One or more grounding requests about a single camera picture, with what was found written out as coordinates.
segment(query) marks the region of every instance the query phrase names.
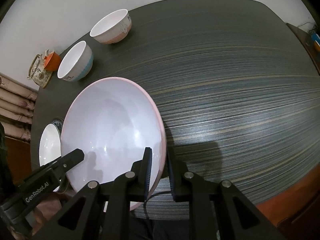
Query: dark pants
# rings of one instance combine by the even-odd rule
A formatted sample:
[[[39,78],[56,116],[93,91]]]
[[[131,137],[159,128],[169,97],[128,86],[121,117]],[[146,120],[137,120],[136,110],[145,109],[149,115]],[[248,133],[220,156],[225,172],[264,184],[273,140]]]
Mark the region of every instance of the dark pants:
[[[188,240],[189,220],[130,218],[129,240]]]

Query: floral curtain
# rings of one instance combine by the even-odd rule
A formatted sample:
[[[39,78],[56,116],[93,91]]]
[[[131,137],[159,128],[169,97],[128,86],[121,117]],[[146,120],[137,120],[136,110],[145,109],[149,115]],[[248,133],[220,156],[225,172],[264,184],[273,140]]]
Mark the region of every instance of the floral curtain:
[[[30,141],[37,93],[0,75],[0,122],[6,136]]]

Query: white bowl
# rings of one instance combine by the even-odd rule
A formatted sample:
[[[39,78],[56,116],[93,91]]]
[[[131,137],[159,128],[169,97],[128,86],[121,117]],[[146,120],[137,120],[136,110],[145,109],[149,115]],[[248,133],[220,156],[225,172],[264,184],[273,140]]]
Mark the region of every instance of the white bowl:
[[[85,41],[80,41],[68,51],[61,61],[58,78],[78,81],[89,73],[92,62],[92,50]]]
[[[61,154],[76,148],[84,160],[67,172],[78,192],[91,180],[114,180],[152,148],[149,195],[155,190],[166,157],[166,135],[160,113],[148,93],[125,78],[110,77],[86,87],[73,101],[63,123]],[[132,202],[131,210],[141,203]]]
[[[60,135],[53,124],[48,124],[41,135],[39,146],[39,163],[45,165],[61,156]]]
[[[121,41],[127,36],[132,22],[127,9],[114,11],[98,21],[90,31],[90,36],[104,44]]]

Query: bowl rim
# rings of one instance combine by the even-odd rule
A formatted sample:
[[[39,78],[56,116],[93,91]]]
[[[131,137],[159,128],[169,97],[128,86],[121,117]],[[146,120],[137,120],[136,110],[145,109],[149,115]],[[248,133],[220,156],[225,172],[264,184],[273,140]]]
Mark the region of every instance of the bowl rim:
[[[102,78],[102,79],[99,79],[93,83],[91,83],[89,86],[87,86],[86,88],[84,88],[79,95],[77,95],[77,97],[73,100],[71,106],[69,107],[68,109],[68,112],[66,114],[66,117],[65,117],[65,121],[68,120],[68,114],[69,114],[69,110],[72,108],[72,106],[74,105],[75,101],[77,100],[78,97],[81,96],[81,94],[86,90],[88,89],[89,87],[91,86],[94,86],[95,84],[99,83],[99,82],[103,82],[105,80],[121,80],[121,81],[125,81],[125,82],[128,82],[130,83],[131,85],[135,86],[136,88],[138,88],[143,94],[144,96],[147,98],[147,100],[151,103],[151,106],[156,114],[156,118],[158,120],[158,123],[159,123],[159,128],[160,128],[160,135],[161,135],[161,157],[160,157],[160,160],[159,160],[159,170],[158,170],[158,174],[156,176],[156,180],[154,182],[154,184],[152,185],[151,189],[149,190],[149,194],[148,194],[148,198],[152,195],[152,193],[154,192],[154,190],[156,189],[156,187],[158,186],[159,184],[159,181],[161,179],[161,176],[162,176],[162,173],[163,173],[163,170],[164,170],[164,164],[165,164],[165,160],[166,160],[166,155],[167,155],[167,136],[166,136],[166,133],[165,133],[165,128],[164,128],[164,123],[162,121],[162,118],[161,118],[161,115],[160,115],[160,112],[158,110],[158,107],[156,106],[156,103],[153,101],[153,99],[151,98],[151,96],[147,93],[147,91],[145,91],[140,85],[138,85],[137,83],[133,82],[132,80],[129,80],[127,78],[122,78],[122,77],[107,77],[107,78]],[[62,132],[61,132],[61,138],[63,137],[63,134],[64,134],[64,129],[62,127]],[[130,210],[133,210],[135,208],[137,208],[138,206],[140,206],[142,204],[142,202],[137,202],[135,205],[131,206],[130,207]]]
[[[100,23],[101,21],[103,21],[105,18],[109,17],[111,14],[113,14],[113,13],[115,13],[115,12],[118,12],[118,11],[122,11],[122,10],[125,10],[125,11],[126,11],[126,14],[124,15],[124,17],[121,18],[120,21],[116,22],[116,23],[115,23],[114,25],[112,25],[109,29],[103,31],[102,33],[99,33],[99,34],[97,34],[97,35],[91,35],[92,30],[95,28],[95,26],[97,26],[97,24],[99,24],[99,23]],[[98,36],[100,36],[101,34],[106,33],[107,31],[111,30],[114,26],[116,26],[119,22],[121,22],[121,21],[127,16],[127,14],[128,14],[128,10],[127,10],[127,9],[119,9],[119,10],[116,10],[116,11],[114,11],[114,12],[109,13],[108,15],[106,15],[105,17],[103,17],[101,20],[99,20],[99,21],[92,27],[92,29],[90,30],[90,34],[89,34],[90,37],[93,37],[93,38],[94,38],[94,37],[98,37]]]
[[[58,128],[57,128],[53,123],[49,123],[48,125],[46,125],[46,127],[45,127],[44,130],[42,131],[41,138],[40,138],[40,142],[39,142],[39,165],[40,165],[40,166],[46,165],[46,164],[48,163],[48,162],[47,162],[47,163],[41,164],[41,161],[40,161],[40,145],[41,145],[41,141],[42,141],[42,138],[43,138],[44,131],[45,131],[48,127],[54,127],[54,128],[55,128],[54,131],[57,132],[57,135],[58,135],[58,138],[59,138],[59,141],[60,141],[60,156],[61,156],[61,138],[60,138],[59,130],[58,130]]]
[[[68,71],[67,74],[65,74],[64,76],[59,76],[59,70],[61,69],[60,67],[62,66],[63,61],[65,60],[65,58],[67,58],[69,52],[72,51],[72,49],[73,49],[76,45],[78,45],[78,44],[80,44],[80,43],[84,43],[84,48],[83,48],[83,50],[82,50],[82,52],[81,52],[80,57],[77,59],[77,61],[74,63],[74,65],[73,65],[72,68]],[[85,50],[86,47],[87,47],[87,43],[86,43],[85,41],[79,41],[79,42],[77,42],[75,45],[72,46],[72,48],[71,48],[71,49],[67,52],[67,54],[63,57],[60,65],[59,65],[58,72],[57,72],[58,78],[64,78],[65,76],[69,75],[69,73],[72,71],[73,67],[78,63],[78,61],[79,61],[79,59],[81,58],[81,56],[82,56],[82,54],[83,54],[83,52],[84,52],[84,50]]]

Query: pink-rimmed bowl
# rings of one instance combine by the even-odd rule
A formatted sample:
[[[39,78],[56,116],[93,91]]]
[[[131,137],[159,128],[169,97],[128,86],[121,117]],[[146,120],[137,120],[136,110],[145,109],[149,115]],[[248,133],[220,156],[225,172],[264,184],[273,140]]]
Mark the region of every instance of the pink-rimmed bowl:
[[[149,196],[159,183],[166,158],[166,135],[150,95],[135,82],[110,77],[86,87],[73,101],[61,133],[61,155],[76,148],[84,160],[67,172],[78,192],[91,180],[114,180],[152,148]],[[141,203],[131,202],[130,210]]]

